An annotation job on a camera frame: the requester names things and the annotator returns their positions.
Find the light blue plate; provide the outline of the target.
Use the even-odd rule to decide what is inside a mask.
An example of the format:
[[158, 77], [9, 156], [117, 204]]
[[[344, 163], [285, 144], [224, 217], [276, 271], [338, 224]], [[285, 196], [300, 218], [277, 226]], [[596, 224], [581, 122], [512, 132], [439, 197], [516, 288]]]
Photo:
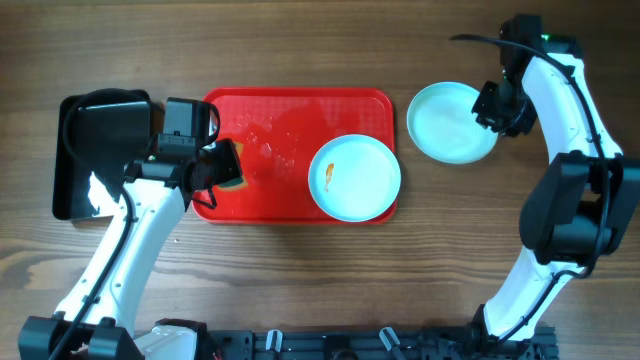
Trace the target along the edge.
[[410, 102], [408, 133], [428, 157], [462, 165], [488, 155], [498, 135], [476, 122], [472, 107], [479, 96], [475, 88], [459, 82], [439, 82], [422, 89]]
[[396, 201], [401, 185], [399, 162], [390, 148], [366, 135], [337, 137], [311, 160], [308, 187], [316, 205], [335, 220], [374, 220]]

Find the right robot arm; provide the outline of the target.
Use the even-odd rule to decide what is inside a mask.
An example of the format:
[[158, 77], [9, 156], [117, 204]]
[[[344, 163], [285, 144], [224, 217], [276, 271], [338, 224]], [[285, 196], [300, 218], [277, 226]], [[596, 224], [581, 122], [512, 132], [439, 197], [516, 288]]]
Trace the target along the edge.
[[616, 251], [639, 203], [639, 163], [603, 125], [577, 40], [546, 34], [538, 15], [518, 14], [489, 42], [500, 49], [503, 78], [481, 89], [476, 121], [509, 137], [540, 125], [549, 167], [522, 207], [516, 263], [474, 316], [483, 352], [531, 339], [561, 288]]

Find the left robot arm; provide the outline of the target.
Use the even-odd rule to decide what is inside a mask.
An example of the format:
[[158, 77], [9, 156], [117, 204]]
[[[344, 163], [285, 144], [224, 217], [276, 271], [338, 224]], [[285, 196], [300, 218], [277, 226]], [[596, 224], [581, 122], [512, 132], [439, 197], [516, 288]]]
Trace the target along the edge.
[[135, 337], [139, 303], [159, 252], [195, 193], [242, 176], [232, 140], [209, 102], [170, 98], [162, 131], [139, 160], [105, 180], [118, 210], [71, 292], [49, 317], [29, 317], [18, 337], [23, 359], [215, 359], [203, 322], [162, 319]]

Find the orange green sponge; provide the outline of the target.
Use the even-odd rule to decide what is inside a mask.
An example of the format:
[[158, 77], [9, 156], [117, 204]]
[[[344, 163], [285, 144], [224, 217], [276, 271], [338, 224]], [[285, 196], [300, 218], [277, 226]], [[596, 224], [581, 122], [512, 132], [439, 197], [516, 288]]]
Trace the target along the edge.
[[241, 166], [241, 157], [242, 157], [244, 145], [238, 142], [234, 142], [233, 145], [234, 145], [234, 149], [237, 156], [237, 163], [240, 169], [240, 176], [218, 185], [218, 188], [220, 188], [222, 191], [227, 191], [227, 192], [237, 191], [247, 186], [247, 182], [244, 177], [244, 173]]

